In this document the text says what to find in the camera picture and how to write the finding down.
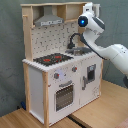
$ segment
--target wooden table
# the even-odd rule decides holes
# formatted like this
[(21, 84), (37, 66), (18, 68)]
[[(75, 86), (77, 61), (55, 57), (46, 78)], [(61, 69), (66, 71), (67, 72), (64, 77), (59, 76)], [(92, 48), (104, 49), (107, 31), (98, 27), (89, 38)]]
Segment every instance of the wooden table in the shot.
[[(0, 128), (44, 128), (37, 119), (23, 109), (0, 118)], [(69, 118), (64, 118), (50, 128), (81, 128)]]
[(128, 118), (128, 89), (102, 80), (101, 93), (71, 117), (87, 128), (115, 128)]

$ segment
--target toy kitchen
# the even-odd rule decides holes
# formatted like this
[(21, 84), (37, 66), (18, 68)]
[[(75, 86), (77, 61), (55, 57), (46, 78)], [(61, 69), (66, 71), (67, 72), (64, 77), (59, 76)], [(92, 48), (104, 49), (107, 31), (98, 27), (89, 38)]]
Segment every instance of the toy kitchen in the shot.
[(85, 30), (77, 21), (85, 4), (21, 5), (26, 110), (46, 127), (101, 95), (102, 59), (72, 38)]

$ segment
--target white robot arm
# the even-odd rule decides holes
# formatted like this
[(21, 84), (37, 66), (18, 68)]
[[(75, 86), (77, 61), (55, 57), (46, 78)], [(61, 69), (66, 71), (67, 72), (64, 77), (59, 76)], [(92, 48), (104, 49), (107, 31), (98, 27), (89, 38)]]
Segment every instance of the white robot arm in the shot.
[(103, 59), (110, 60), (115, 67), (126, 75), (125, 85), (128, 84), (128, 49), (121, 44), (110, 45), (107, 48), (97, 46), (95, 40), (105, 30), (102, 20), (95, 16), (93, 3), (88, 3), (83, 7), (83, 14), (78, 18), (80, 27), (85, 27), (85, 31), (80, 35), (80, 40), (93, 52)]

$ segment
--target gray wall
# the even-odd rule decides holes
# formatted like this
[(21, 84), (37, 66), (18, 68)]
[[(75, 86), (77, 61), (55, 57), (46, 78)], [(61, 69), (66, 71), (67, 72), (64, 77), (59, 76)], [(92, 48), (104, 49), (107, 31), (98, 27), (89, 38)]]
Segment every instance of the gray wall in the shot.
[[(25, 102), (22, 65), (25, 51), (20, 4), (44, 2), (66, 1), (0, 0), (0, 116), (16, 110), (21, 101)], [(106, 30), (97, 40), (97, 44), (107, 47), (115, 43), (128, 47), (128, 1), (92, 0), (92, 2), (101, 4), (101, 19), (106, 24)], [(124, 86), (123, 76), (111, 62), (104, 61), (103, 79)]]

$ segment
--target oven handle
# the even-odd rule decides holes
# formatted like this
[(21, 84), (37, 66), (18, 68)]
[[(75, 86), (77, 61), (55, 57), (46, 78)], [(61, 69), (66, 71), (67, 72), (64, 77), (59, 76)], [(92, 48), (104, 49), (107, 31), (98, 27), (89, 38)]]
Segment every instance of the oven handle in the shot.
[(87, 79), (85, 78), (85, 76), (83, 76), (83, 80), (84, 80), (84, 87), (82, 87), (82, 90), (85, 90), (85, 88), (86, 88), (86, 82), (87, 82)]
[(66, 84), (61, 84), (59, 87), (66, 87), (72, 83), (72, 80), (68, 81)]

